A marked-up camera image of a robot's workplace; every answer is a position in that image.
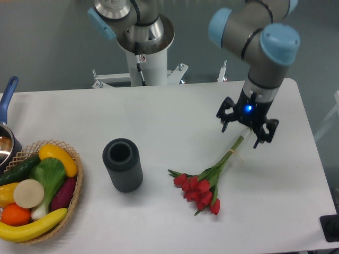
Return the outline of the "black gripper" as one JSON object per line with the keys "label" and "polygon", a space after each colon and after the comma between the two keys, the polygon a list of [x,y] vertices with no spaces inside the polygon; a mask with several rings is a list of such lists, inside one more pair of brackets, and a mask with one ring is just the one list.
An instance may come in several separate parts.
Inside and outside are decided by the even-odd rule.
{"label": "black gripper", "polygon": [[259,143],[271,143],[279,125],[278,119],[266,118],[272,103],[272,101],[267,103],[252,101],[244,91],[241,91],[236,104],[230,97],[226,97],[216,114],[222,124],[222,133],[225,132],[228,123],[238,121],[252,128],[256,134],[254,149]]}

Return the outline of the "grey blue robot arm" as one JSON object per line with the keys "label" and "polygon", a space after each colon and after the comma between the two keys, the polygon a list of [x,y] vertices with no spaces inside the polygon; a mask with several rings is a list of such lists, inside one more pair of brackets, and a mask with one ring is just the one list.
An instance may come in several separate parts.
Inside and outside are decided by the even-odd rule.
{"label": "grey blue robot arm", "polygon": [[[227,97],[217,118],[223,126],[237,121],[251,128],[258,144],[271,142],[279,124],[266,115],[300,46],[298,32],[281,24],[296,5],[247,1],[239,12],[216,11],[208,26],[214,44],[249,64],[238,101]],[[169,84],[167,50],[174,28],[159,12],[158,1],[95,1],[87,15],[102,37],[117,40],[125,51],[132,86]]]}

